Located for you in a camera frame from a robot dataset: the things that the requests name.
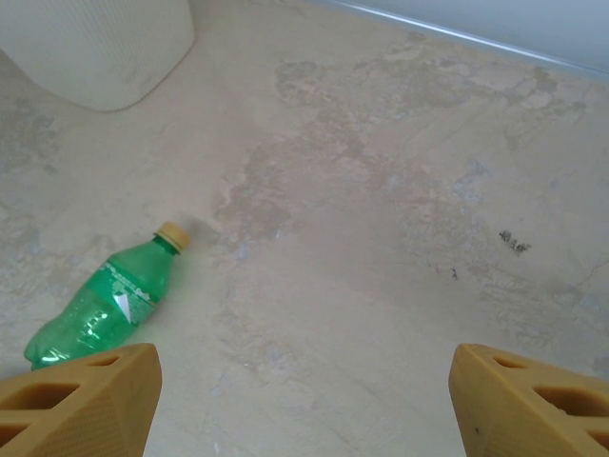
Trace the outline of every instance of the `bottle cap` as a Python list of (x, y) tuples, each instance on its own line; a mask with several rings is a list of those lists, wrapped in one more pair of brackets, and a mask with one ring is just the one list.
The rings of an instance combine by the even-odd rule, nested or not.
[(162, 224), (155, 234), (178, 249), (178, 252), (182, 252), (190, 243), (188, 234), (172, 222)]

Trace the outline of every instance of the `wall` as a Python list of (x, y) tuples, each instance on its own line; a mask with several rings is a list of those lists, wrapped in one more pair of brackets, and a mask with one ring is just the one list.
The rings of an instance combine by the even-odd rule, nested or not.
[(325, 0), (600, 79), (609, 79), (609, 3), (596, 0)]

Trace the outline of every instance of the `white bin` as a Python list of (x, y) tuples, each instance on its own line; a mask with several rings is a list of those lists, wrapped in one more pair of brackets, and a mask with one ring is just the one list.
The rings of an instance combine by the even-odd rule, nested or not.
[(0, 49), (36, 84), (92, 109), (141, 100), (193, 41), (187, 0), (0, 0)]

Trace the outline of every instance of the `green plastic bottle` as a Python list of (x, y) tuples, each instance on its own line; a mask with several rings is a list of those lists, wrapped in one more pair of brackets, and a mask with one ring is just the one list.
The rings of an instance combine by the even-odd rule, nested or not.
[(31, 338), (31, 369), (117, 348), (167, 293), (173, 257), (188, 235), (171, 222), (143, 245), (112, 254), (76, 292), (64, 311)]

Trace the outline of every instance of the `bottle label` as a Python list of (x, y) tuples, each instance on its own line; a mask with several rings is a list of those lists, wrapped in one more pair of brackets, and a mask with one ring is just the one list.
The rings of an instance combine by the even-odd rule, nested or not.
[(154, 311), (150, 294), (141, 290), (127, 272), (105, 262), (87, 281), (87, 287), (116, 306), (134, 326), (146, 321)]

